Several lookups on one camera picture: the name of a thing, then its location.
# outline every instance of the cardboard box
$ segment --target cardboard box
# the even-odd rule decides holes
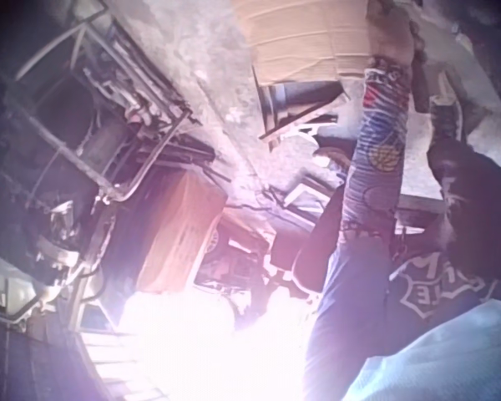
[[[260,86],[363,76],[367,0],[232,0]]]
[[[144,240],[146,257],[136,289],[182,292],[192,285],[227,196],[190,171],[167,176]]]

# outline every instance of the shoe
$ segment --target shoe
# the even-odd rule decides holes
[[[331,146],[316,150],[312,161],[320,167],[333,171],[344,181],[351,166],[351,158],[342,149]]]
[[[433,143],[442,139],[460,141],[463,131],[462,107],[445,71],[438,75],[437,92],[430,99]]]

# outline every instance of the hand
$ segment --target hand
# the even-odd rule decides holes
[[[402,67],[410,67],[414,50],[423,47],[419,43],[417,25],[411,23],[408,13],[395,6],[392,0],[369,0],[367,31],[372,55]]]

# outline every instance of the person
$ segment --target person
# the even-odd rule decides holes
[[[390,248],[417,30],[404,10],[384,1],[369,1],[367,20],[374,57],[365,72],[360,134],[347,182],[325,211],[331,222],[317,230],[333,239],[299,257],[310,266],[313,255],[318,267],[328,258],[323,252],[335,248],[307,347],[305,399],[501,399],[501,369],[493,359],[483,363],[499,344],[483,334],[501,331],[501,168],[457,141],[460,108],[452,91],[433,96],[428,162],[445,213],[427,229],[431,236],[422,236],[424,246],[396,268]],[[315,234],[314,244],[322,239]],[[494,355],[497,362],[501,353]],[[470,376],[477,382],[465,385]],[[487,390],[472,393],[479,385]]]

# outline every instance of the concrete floor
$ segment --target concrete floor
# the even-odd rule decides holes
[[[301,175],[312,175],[330,185],[336,177],[316,167],[311,154],[316,146],[290,138],[272,153],[258,140],[263,134],[260,102],[251,69],[251,55],[238,29],[229,0],[109,0],[119,22],[174,83],[189,102],[204,128],[194,135],[219,152],[215,169],[232,179],[226,186],[233,205],[274,206],[261,192],[269,185],[292,188]],[[501,101],[475,57],[450,33],[419,21],[430,60],[452,67],[460,97],[474,107],[475,119],[468,142],[501,164]],[[338,110],[337,127],[320,135],[356,138],[361,117],[363,83],[342,81],[352,101]],[[402,192],[439,198],[436,181],[428,170],[425,152],[430,138],[428,116],[410,113]],[[249,213],[252,226],[270,231],[275,218]]]

